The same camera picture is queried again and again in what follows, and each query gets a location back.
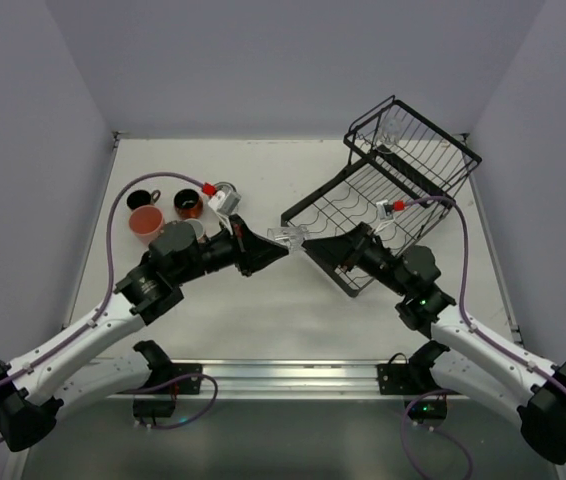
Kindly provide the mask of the clear wine glass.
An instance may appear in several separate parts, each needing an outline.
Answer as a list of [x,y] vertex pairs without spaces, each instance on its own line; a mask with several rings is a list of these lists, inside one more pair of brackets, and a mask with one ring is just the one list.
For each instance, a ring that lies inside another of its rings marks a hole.
[[377,150],[397,151],[403,137],[403,122],[391,112],[386,112],[381,118],[375,133],[375,148]]
[[309,231],[304,226],[284,226],[267,230],[267,238],[287,248],[290,253],[300,251],[308,237]]

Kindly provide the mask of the salmon pink mug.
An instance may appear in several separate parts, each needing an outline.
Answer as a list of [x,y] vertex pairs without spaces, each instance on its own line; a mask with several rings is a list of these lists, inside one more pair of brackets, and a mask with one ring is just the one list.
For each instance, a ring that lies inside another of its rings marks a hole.
[[205,226],[198,219],[195,218],[186,219],[185,223],[187,223],[192,227],[196,239],[199,243],[203,243],[207,239]]

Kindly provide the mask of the white brown ceramic cup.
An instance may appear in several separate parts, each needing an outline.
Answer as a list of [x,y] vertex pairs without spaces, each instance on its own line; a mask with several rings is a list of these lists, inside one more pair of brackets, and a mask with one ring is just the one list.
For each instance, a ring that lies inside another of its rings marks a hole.
[[219,201],[240,200],[241,195],[237,192],[236,187],[229,182],[218,182],[214,185],[214,198]]

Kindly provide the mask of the orange ceramic mug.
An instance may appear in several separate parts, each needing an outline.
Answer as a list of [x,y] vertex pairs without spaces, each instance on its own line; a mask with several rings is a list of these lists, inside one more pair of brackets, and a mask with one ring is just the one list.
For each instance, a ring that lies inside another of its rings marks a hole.
[[196,190],[182,189],[174,195],[173,207],[180,220],[198,219],[203,213],[204,203]]

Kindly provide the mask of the pink tall tumbler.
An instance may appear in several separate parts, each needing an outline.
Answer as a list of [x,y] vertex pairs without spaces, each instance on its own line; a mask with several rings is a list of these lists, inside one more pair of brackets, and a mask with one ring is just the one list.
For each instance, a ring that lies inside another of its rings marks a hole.
[[154,205],[144,205],[132,211],[128,227],[144,245],[148,245],[162,231],[165,224],[162,211]]

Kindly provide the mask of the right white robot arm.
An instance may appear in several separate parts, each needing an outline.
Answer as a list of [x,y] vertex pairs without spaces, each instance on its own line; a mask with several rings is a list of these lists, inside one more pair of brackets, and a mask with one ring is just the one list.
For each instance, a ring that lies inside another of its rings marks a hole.
[[471,316],[464,300],[437,285],[441,272],[429,248],[396,256],[365,223],[303,248],[322,266],[359,269],[399,295],[400,319],[429,340],[428,379],[500,414],[542,458],[566,464],[566,361],[531,353]]

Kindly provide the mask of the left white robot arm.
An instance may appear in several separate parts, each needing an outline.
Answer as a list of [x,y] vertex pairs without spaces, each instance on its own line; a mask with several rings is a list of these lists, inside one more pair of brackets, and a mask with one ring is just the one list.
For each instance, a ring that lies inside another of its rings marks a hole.
[[180,303],[184,284],[227,267],[249,277],[288,254],[238,215],[205,241],[185,221],[165,225],[140,263],[110,286],[92,312],[30,352],[0,359],[0,442],[23,451],[79,406],[119,392],[167,387],[170,361],[153,341],[135,345],[120,360],[93,360]]

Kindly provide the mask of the right black controller box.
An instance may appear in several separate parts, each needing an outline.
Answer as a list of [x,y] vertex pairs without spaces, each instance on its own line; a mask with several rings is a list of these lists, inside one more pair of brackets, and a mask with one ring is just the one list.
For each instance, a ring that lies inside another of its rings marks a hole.
[[447,418],[448,404],[444,396],[426,398],[410,406],[409,401],[405,401],[407,415],[412,421],[442,422]]

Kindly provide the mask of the black controller box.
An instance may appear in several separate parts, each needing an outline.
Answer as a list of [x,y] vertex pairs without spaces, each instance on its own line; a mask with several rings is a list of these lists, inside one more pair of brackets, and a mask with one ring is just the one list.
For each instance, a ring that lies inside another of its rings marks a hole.
[[170,418],[175,407],[174,400],[136,399],[132,404],[132,414],[139,422],[156,424],[159,419]]
[[448,404],[444,396],[426,398],[410,406],[409,401],[405,401],[407,415],[412,421],[442,422],[447,418]]

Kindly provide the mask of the left black controller box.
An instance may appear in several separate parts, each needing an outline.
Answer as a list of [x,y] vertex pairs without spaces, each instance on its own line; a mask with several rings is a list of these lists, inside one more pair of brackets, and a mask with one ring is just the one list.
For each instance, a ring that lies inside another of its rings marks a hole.
[[132,414],[139,422],[156,424],[159,419],[170,418],[175,407],[174,400],[136,399],[132,404]]

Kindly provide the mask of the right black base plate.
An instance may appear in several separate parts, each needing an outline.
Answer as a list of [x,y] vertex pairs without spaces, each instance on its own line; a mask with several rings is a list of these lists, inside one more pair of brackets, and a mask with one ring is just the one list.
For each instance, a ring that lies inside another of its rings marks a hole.
[[[378,392],[382,396],[417,396],[445,388],[434,380],[433,366],[380,363],[375,365],[375,370]],[[445,389],[458,395],[450,387]]]

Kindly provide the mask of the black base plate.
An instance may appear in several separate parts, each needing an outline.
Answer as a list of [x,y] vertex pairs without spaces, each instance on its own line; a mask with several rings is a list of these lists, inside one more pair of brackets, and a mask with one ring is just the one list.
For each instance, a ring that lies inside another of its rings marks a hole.
[[[434,380],[433,366],[380,363],[375,365],[375,370],[378,392],[382,396],[417,396],[445,388]],[[450,387],[445,389],[458,395]]]
[[198,395],[203,366],[200,363],[171,363],[151,371],[139,387],[123,390],[125,394]]

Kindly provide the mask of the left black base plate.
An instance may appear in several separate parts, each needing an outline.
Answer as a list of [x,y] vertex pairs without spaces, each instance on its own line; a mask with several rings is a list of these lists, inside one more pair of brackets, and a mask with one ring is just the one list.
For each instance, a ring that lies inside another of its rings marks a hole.
[[200,363],[171,363],[151,371],[139,387],[123,390],[125,394],[198,395],[203,366]]

